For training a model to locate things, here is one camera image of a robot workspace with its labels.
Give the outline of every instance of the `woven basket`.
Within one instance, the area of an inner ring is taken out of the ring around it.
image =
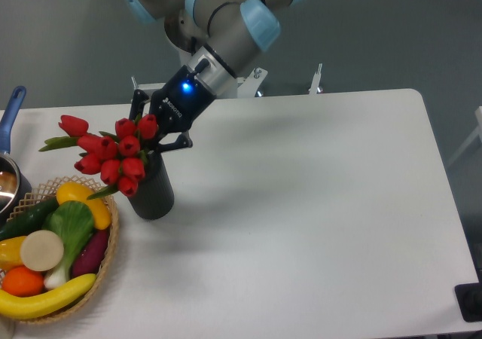
[[[94,191],[99,190],[102,186],[95,182],[93,179],[86,179],[84,177],[62,177],[56,178],[54,180],[50,180],[45,184],[39,185],[37,188],[32,190],[32,193],[28,193],[25,197],[19,202],[19,205],[15,207],[14,211],[10,214],[8,220],[14,220],[21,212],[28,209],[30,206],[39,203],[40,201],[46,200],[49,197],[55,196],[57,188],[64,182],[78,182],[82,185],[85,185],[89,188],[92,188]],[[58,310],[52,314],[42,316],[35,319],[27,319],[27,320],[17,320],[18,322],[26,323],[26,324],[48,324],[52,322],[59,321],[61,319],[65,319],[66,317],[72,315],[76,311],[78,311],[81,307],[83,307],[96,293],[97,289],[99,288],[100,284],[105,278],[107,273],[107,269],[114,257],[115,249],[117,246],[117,239],[119,237],[119,213],[117,211],[117,206],[114,202],[114,198],[112,196],[104,197],[104,202],[107,205],[111,216],[112,216],[112,224],[110,227],[110,234],[108,238],[108,246],[105,250],[104,260],[99,268],[99,272],[97,273],[97,278],[93,287],[85,294],[81,299],[78,299],[73,305],[67,306],[61,310]],[[5,272],[0,270],[0,284],[5,276]]]

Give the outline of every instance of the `pot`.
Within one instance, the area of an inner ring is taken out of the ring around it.
[[[11,131],[25,98],[25,87],[16,87],[0,121],[0,226],[32,186],[10,157]]]

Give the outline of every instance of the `banana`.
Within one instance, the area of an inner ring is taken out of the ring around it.
[[[96,274],[86,273],[54,290],[28,298],[18,298],[0,290],[0,314],[12,319],[34,319],[48,315],[84,295],[95,281]]]

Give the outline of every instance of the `orange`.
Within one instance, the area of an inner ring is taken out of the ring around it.
[[[14,296],[34,296],[42,292],[44,277],[41,273],[32,271],[25,266],[11,269],[5,274],[2,289]]]

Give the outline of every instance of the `plastic vegetable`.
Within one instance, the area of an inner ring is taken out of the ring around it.
[[[82,202],[68,201],[47,219],[44,229],[59,235],[64,244],[61,262],[45,275],[45,288],[52,290],[69,281],[70,267],[89,241],[93,229],[92,213]]]
[[[55,197],[37,203],[27,211],[19,214],[14,220],[5,222],[0,229],[0,241],[13,237],[25,236],[40,230],[45,218],[59,207]]]
[[[30,270],[50,270],[62,260],[62,239],[52,231],[32,232],[20,247],[20,257],[23,264]]]
[[[14,237],[0,242],[0,269],[10,269],[23,265],[20,257],[20,247],[26,236]]]
[[[44,277],[41,273],[30,270],[25,266],[15,267],[5,274],[2,289],[10,295],[33,296],[38,295],[44,288]]]
[[[96,281],[89,273],[44,294],[30,298],[17,298],[0,290],[0,314],[13,319],[34,319],[69,305],[88,292]]]
[[[66,182],[59,187],[56,197],[60,205],[67,201],[79,201],[88,205],[93,215],[94,227],[105,230],[111,224],[111,213],[100,198],[87,199],[93,193],[94,191],[80,183]]]
[[[108,230],[97,231],[72,265],[72,277],[97,273],[108,245]]]

